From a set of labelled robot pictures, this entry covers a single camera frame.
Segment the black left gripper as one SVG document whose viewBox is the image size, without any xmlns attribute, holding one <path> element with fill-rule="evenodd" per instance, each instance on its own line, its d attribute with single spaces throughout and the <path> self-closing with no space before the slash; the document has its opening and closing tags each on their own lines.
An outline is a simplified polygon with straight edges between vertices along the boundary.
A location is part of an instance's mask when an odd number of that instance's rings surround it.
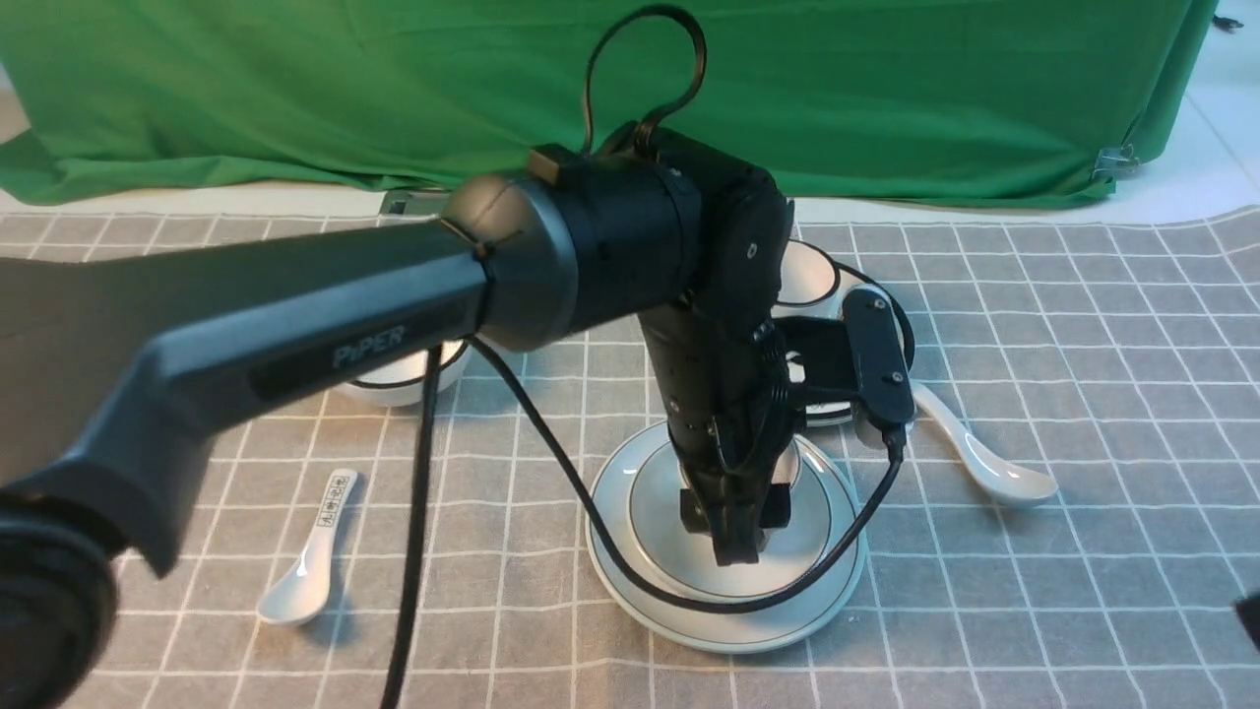
<svg viewBox="0 0 1260 709">
<path fill-rule="evenodd" d="M 677 455 L 677 510 L 690 534 L 712 538 L 716 565 L 756 564 L 765 534 L 793 518 L 791 484 L 775 468 L 801 432 L 806 399 L 788 360 L 850 382 L 850 337 L 840 319 L 764 319 L 730 335 L 719 319 L 680 302 L 638 317 Z"/>
</svg>

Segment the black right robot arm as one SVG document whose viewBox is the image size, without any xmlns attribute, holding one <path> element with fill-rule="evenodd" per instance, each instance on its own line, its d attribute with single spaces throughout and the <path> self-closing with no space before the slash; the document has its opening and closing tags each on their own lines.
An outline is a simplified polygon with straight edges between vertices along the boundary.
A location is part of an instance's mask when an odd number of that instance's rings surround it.
<svg viewBox="0 0 1260 709">
<path fill-rule="evenodd" d="M 1257 665 L 1257 511 L 895 504 L 832 625 L 747 666 L 1155 672 Z"/>
</svg>

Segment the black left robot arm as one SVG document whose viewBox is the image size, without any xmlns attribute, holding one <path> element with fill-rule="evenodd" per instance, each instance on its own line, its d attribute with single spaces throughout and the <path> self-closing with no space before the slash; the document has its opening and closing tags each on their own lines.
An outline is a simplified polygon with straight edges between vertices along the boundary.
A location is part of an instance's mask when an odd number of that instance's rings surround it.
<svg viewBox="0 0 1260 709">
<path fill-rule="evenodd" d="M 750 560 L 756 463 L 862 395 L 845 326 L 772 322 L 791 220 L 769 171 L 640 123 L 532 149 L 420 224 L 3 259 L 3 705 L 76 691 L 111 560 L 171 570 L 222 432 L 465 337 L 525 353 L 636 315 L 684 461 L 719 476 L 696 497 L 721 560 Z"/>
</svg>

